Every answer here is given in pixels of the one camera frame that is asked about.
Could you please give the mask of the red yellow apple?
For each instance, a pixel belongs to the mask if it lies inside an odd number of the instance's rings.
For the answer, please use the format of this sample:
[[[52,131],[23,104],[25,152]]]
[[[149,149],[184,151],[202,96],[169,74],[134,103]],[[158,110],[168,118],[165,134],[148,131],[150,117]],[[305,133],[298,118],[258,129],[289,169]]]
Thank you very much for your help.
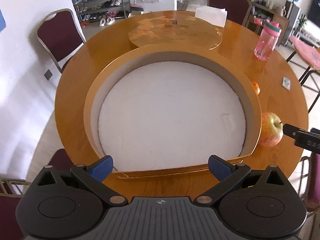
[[[261,114],[261,133],[258,144],[266,147],[276,146],[283,137],[283,123],[272,112]]]

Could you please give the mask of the maroon chair at far side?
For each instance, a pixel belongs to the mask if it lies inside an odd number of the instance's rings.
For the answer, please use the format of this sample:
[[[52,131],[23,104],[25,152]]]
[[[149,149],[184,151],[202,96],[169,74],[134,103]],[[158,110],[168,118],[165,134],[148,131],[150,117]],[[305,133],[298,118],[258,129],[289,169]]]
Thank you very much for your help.
[[[208,0],[207,5],[225,9],[227,19],[242,26],[245,25],[252,7],[250,0]]]

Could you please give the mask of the pink cloth on stool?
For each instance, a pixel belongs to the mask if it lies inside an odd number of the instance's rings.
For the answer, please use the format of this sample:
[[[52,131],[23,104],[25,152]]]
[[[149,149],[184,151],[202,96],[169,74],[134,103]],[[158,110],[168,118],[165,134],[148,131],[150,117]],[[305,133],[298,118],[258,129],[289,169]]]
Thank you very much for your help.
[[[289,41],[292,42],[295,51],[300,57],[312,68],[319,70],[320,68],[320,54],[319,50],[306,44],[295,36],[290,36]]]

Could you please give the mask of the pink water bottle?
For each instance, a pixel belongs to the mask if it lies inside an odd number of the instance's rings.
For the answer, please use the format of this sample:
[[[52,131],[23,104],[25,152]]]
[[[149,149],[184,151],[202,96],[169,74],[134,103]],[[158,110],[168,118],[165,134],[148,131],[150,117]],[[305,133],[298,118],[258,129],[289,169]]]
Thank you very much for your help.
[[[263,20],[256,16],[254,16],[254,23],[263,28],[255,46],[254,55],[261,61],[267,61],[276,47],[282,29],[278,22]]]

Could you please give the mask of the maroon chair at left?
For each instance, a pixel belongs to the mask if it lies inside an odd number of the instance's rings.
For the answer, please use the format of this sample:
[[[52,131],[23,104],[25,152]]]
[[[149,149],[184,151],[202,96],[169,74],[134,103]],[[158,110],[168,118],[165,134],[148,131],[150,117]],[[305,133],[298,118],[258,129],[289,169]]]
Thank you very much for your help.
[[[68,8],[49,13],[36,26],[35,36],[61,73],[71,59],[71,53],[86,43],[73,12]]]

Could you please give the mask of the white tissue box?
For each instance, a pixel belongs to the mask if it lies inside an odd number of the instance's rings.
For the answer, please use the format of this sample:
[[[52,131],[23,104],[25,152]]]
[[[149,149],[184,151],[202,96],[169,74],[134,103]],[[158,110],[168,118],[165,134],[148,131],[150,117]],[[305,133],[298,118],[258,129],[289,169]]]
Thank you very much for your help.
[[[227,10],[225,8],[200,6],[195,11],[195,17],[224,28],[227,20]]]

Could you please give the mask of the maroon chair near right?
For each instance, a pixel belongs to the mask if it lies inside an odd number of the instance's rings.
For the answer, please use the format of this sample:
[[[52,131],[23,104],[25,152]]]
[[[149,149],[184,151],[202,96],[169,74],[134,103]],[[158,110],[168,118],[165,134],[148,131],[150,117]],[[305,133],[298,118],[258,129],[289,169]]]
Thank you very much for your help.
[[[303,174],[305,161],[309,163],[309,171]],[[309,157],[303,156],[300,162],[302,163],[302,170],[298,194],[300,195],[303,179],[307,178],[306,190],[301,195],[301,199],[309,213],[307,215],[309,218],[319,212],[319,154],[312,152]]]

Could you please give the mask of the wooden side cabinet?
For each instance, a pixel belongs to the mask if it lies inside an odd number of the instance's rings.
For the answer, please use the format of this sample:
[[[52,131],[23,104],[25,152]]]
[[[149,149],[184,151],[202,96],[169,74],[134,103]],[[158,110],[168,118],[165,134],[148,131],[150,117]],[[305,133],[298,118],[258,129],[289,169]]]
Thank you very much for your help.
[[[245,27],[252,32],[256,33],[257,35],[261,34],[262,26],[256,24],[254,22],[254,16],[261,19],[269,19],[273,22],[279,23],[279,27],[281,28],[281,34],[278,38],[277,46],[281,44],[281,41],[284,37],[285,31],[289,25],[289,20],[285,16],[281,16],[277,14],[274,10],[269,10],[268,8],[264,7],[263,5],[251,2],[251,12],[248,15],[248,18],[245,22]]]

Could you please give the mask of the small orange fruit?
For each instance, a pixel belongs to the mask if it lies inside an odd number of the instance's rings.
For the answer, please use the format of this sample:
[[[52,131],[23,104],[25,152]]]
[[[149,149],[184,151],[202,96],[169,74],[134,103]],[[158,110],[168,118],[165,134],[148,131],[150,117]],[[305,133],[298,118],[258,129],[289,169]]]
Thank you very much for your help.
[[[259,95],[260,94],[260,86],[257,82],[255,81],[251,81],[251,85],[256,93],[256,95]]]

